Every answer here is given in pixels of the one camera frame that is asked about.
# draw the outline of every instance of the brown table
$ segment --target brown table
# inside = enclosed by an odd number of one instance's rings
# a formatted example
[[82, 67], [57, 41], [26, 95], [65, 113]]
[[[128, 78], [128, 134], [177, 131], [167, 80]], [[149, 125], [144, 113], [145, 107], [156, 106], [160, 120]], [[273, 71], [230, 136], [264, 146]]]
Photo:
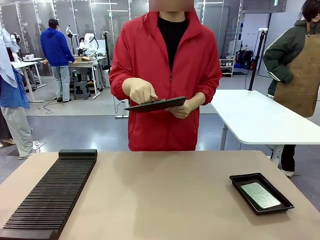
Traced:
[[[57, 158], [36, 153], [0, 185], [0, 226]], [[257, 172], [295, 208], [255, 215], [229, 176]], [[100, 152], [59, 238], [255, 239], [320, 239], [320, 213], [259, 151]]]

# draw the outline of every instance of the gray stool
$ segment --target gray stool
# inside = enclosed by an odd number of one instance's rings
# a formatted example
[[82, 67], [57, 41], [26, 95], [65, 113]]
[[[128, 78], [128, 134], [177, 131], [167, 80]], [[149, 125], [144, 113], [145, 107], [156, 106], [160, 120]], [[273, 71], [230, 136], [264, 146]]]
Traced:
[[74, 100], [77, 100], [78, 97], [87, 100], [90, 96], [89, 87], [87, 81], [74, 81], [73, 82], [73, 94]]

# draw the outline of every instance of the blue jacket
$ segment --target blue jacket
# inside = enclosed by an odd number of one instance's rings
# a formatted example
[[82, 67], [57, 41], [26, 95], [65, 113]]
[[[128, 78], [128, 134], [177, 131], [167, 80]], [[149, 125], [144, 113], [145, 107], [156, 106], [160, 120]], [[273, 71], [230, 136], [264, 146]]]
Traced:
[[29, 109], [29, 101], [25, 92], [21, 75], [12, 66], [17, 87], [11, 86], [0, 75], [0, 106], [4, 108], [23, 107]]
[[68, 66], [69, 61], [75, 61], [62, 32], [49, 27], [41, 33], [40, 41], [43, 54], [52, 67]]

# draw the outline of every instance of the hand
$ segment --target hand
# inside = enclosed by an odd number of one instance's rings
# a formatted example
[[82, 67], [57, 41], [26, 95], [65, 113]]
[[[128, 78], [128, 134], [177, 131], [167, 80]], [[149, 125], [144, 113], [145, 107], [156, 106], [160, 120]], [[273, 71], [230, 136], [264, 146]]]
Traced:
[[141, 78], [128, 78], [123, 84], [122, 88], [129, 92], [129, 97], [137, 104], [147, 103], [158, 99], [154, 87], [150, 82]]
[[178, 119], [186, 119], [192, 112], [190, 100], [185, 100], [182, 106], [173, 106], [166, 109]]

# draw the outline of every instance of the neck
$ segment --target neck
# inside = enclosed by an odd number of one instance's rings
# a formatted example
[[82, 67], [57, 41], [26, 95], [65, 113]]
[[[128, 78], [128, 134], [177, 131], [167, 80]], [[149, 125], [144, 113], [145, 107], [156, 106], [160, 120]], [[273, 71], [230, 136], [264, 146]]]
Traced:
[[184, 11], [160, 11], [159, 16], [164, 20], [174, 23], [179, 23], [186, 20]]

